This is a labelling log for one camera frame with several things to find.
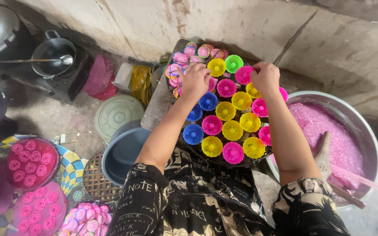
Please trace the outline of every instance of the concrete wall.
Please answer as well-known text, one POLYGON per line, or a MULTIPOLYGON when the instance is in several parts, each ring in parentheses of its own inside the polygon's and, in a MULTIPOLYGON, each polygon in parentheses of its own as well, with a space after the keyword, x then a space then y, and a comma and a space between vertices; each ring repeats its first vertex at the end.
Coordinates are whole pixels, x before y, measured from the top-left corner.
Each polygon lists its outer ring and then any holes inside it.
POLYGON ((105 50, 140 60, 158 61, 184 38, 275 62, 323 82, 378 129, 378 23, 278 0, 20 2, 105 50))

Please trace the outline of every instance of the yellow plastic cup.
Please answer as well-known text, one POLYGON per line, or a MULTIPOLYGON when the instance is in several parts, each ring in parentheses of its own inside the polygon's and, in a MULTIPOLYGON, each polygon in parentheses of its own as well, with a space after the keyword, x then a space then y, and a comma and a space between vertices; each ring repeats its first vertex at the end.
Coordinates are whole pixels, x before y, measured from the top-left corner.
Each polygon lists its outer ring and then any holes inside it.
POLYGON ((237 110, 245 110, 252 104, 252 98, 245 92, 237 92, 231 97, 231 103, 237 110))
POLYGON ((230 141, 239 140, 243 135, 243 128, 237 121, 227 121, 223 125, 223 135, 230 141))
POLYGON ((262 94, 260 94, 260 92, 258 92, 255 87, 253 86, 252 83, 248 83, 246 85, 246 92, 247 94, 249 94, 249 96, 251 96, 252 98, 261 98, 262 97, 262 94))
POLYGON ((265 144, 257 137, 250 137, 243 142, 243 151, 246 156, 257 159, 265 154, 265 144))
POLYGON ((223 143, 215 136, 208 136, 202 140, 202 151, 210 158, 214 158, 223 152, 223 143))
POLYGON ((223 59, 214 58, 208 63, 207 68, 211 70, 211 76, 222 76, 223 73, 226 71, 226 63, 223 61, 223 59))
POLYGON ((253 113, 244 113, 240 117, 240 125, 244 131, 256 132, 260 128, 260 118, 253 113))
POLYGON ((236 108, 230 102, 221 102, 215 108, 215 113, 222 121, 229 121, 236 115, 236 108))

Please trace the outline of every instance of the yellow cloth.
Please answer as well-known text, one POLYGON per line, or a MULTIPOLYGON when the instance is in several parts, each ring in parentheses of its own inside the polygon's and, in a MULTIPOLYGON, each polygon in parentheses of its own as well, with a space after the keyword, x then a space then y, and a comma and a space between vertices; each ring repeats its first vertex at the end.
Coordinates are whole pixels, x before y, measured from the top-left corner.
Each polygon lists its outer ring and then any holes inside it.
POLYGON ((151 69, 147 66, 134 66, 129 85, 131 96, 147 106, 151 99, 151 69))

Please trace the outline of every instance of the hand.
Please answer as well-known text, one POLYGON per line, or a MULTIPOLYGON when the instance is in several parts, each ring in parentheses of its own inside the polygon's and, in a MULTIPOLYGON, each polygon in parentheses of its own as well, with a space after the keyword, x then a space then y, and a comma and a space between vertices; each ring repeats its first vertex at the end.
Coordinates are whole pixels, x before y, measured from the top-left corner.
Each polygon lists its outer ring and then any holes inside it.
POLYGON ((186 75, 180 68, 177 73, 182 81, 182 96, 198 101, 208 90, 211 76, 210 69, 202 63, 191 63, 186 68, 186 75))
POLYGON ((260 94, 279 94, 279 68, 272 63, 259 62, 253 66, 256 71, 250 73, 253 86, 260 94))

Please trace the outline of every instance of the forearm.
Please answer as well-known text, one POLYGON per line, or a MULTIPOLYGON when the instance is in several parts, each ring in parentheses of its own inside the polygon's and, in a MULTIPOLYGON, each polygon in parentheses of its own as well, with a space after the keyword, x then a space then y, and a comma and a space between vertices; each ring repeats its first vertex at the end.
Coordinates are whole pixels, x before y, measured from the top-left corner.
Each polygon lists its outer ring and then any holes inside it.
POLYGON ((281 186, 303 177, 321 178, 309 144, 282 96, 275 92, 263 97, 270 126, 270 137, 281 186))
POLYGON ((179 137, 183 123, 196 99, 181 96, 146 140, 135 163, 142 162, 156 166, 162 173, 179 137))

